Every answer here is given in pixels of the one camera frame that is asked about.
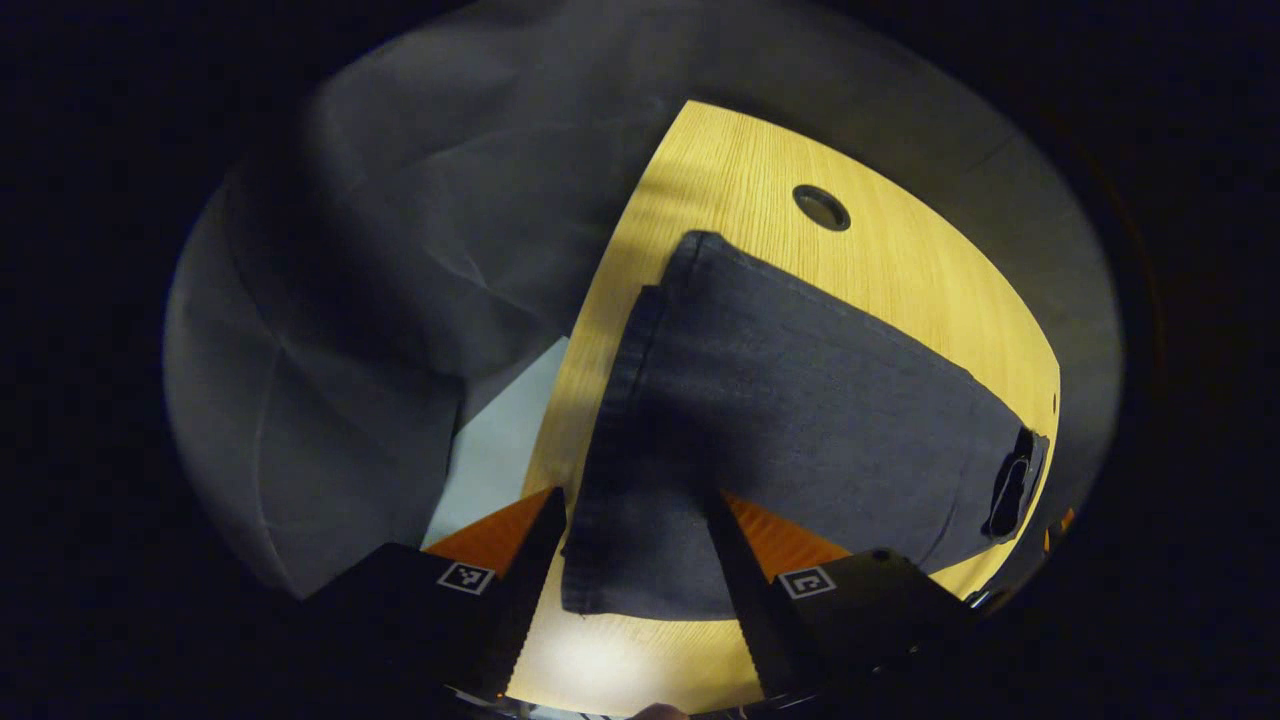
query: wooden table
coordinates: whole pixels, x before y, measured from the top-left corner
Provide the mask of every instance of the wooden table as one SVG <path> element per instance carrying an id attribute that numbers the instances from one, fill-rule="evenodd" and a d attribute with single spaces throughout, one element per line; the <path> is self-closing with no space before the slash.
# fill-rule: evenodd
<path id="1" fill-rule="evenodd" d="M 850 214 L 832 232 L 792 200 L 820 187 Z M 570 502 L 622 328 L 689 229 L 728 242 L 896 325 L 969 370 L 1029 428 L 1057 434 L 1059 366 L 1018 293 L 959 231 L 873 170 L 803 136 L 689 102 L 614 229 L 577 318 L 525 479 L 525 495 Z M 1042 482 L 1032 500 L 1039 500 Z M 1015 542 L 932 577 L 957 597 L 979 588 Z M 508 694 L 564 710 L 630 715 L 652 702 L 700 712 L 760 700 L 737 621 L 579 616 L 561 609 L 557 553 Z"/>

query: gray cloth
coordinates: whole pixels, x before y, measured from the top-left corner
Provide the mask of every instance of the gray cloth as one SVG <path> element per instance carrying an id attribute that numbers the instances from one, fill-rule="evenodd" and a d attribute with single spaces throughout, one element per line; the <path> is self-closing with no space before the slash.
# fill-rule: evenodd
<path id="1" fill-rule="evenodd" d="M 700 483 L 933 571 L 1012 536 L 1047 450 L 963 368 L 713 233 L 643 290 L 617 357 L 564 547 L 571 612 L 732 618 Z"/>
<path id="2" fill-rule="evenodd" d="M 1061 363 L 1055 478 L 1093 477 L 1120 377 L 1106 263 L 1062 179 L 982 99 L 805 3 L 481 0 L 320 87 L 228 176 L 184 252 L 165 341 L 174 434 L 212 520 L 265 580 L 306 594 L 376 537 L 402 534 L 372 518 L 406 512 L 426 527 L 425 486 L 443 483 L 454 419 L 570 332 L 613 225 L 690 97 L 851 155 L 964 232 Z M 241 274 L 219 286 L 227 299 L 196 287 L 212 272 L 200 264 L 233 256 Z M 228 333 L 242 338 L 236 354 L 223 350 Z M 282 356 L 279 338 L 312 355 Z M 316 356 L 343 370 L 312 366 Z M 269 379 L 291 364 L 310 384 Z M 416 378 L 412 397 L 392 379 L 402 374 Z M 403 409 L 348 414 L 358 421 L 346 432 L 297 424 L 307 393 L 356 397 L 366 383 L 401 388 L 397 402 L 431 420 L 411 424 L 404 445 L 383 437 L 403 427 Z M 303 428 L 376 439 L 393 461 L 360 464 L 347 442 L 251 456 Z M 311 468 L 351 477 L 320 482 Z M 404 484 L 411 475 L 424 487 Z M 276 542 L 266 496 L 311 509 L 289 525 L 307 528 L 308 542 Z M 334 520 L 371 497 L 387 506 Z"/>

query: denim fabric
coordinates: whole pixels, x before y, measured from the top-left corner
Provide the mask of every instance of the denim fabric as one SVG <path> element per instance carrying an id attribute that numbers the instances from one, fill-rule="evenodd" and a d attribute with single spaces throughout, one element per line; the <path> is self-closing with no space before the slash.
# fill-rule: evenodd
<path id="1" fill-rule="evenodd" d="M 732 618 L 696 501 L 708 482 L 850 552 L 887 546 L 946 568 L 1014 533 L 1046 448 L 963 368 L 690 233 L 625 329 L 564 550 L 563 606 Z"/>

